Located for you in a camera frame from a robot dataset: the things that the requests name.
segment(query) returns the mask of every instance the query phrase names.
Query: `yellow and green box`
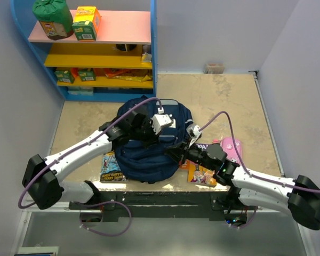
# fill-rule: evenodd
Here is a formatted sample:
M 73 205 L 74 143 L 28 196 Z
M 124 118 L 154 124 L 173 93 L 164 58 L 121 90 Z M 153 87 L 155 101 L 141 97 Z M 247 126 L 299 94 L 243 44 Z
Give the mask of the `yellow and green box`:
M 75 78 L 71 74 L 70 70 L 57 69 L 54 73 L 60 82 L 72 84 L 75 81 Z
M 73 30 L 79 41 L 95 41 L 101 15 L 94 6 L 79 6 L 73 22 Z
M 83 82 L 96 81 L 96 74 L 93 68 L 80 69 L 78 74 Z

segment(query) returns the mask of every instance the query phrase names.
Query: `pink shelf board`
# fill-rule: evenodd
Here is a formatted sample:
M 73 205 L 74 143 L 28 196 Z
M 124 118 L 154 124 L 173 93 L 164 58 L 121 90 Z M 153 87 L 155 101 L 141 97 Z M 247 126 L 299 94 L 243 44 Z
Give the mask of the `pink shelf board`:
M 74 16 L 76 10 L 70 10 Z M 102 16 L 95 42 L 80 42 L 75 35 L 61 40 L 51 40 L 39 22 L 28 40 L 34 43 L 106 43 L 106 44 L 150 44 L 150 12 L 99 11 Z

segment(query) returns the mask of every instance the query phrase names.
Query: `white wall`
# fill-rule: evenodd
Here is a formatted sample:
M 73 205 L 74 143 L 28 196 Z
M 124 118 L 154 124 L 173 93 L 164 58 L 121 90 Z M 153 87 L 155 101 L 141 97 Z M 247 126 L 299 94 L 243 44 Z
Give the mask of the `white wall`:
M 67 0 L 70 8 L 82 0 Z M 159 71 L 258 70 L 298 0 L 157 0 Z M 150 0 L 86 0 L 104 10 L 148 11 Z
M 0 0 L 0 255 L 15 237 L 27 161 L 47 153 L 62 103 Z
M 320 0 L 300 0 L 259 75 L 284 171 L 320 187 Z

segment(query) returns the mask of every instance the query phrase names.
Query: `green bag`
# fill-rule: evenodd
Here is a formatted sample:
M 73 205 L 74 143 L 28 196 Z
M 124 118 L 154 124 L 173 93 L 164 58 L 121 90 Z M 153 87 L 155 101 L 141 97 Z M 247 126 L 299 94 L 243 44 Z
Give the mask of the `green bag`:
M 32 10 L 48 38 L 58 40 L 74 33 L 73 16 L 65 0 L 37 0 Z

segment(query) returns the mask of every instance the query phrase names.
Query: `navy blue backpack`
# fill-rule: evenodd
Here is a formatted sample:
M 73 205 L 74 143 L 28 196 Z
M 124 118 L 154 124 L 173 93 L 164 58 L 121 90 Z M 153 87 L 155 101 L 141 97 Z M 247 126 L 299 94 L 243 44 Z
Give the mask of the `navy blue backpack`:
M 118 110 L 118 116 L 127 112 L 146 97 L 132 99 L 123 104 Z M 130 140 L 126 145 L 115 150 L 115 157 L 123 174 L 133 180 L 154 183 L 171 177 L 179 164 L 164 154 L 164 149 L 184 140 L 188 135 L 186 128 L 193 123 L 191 111 L 176 100 L 162 99 L 165 114 L 172 115 L 174 120 L 171 127 L 165 128 L 159 136 L 159 144 L 145 148 L 141 141 Z M 159 102 L 150 101 L 144 105 L 148 117 L 157 114 Z

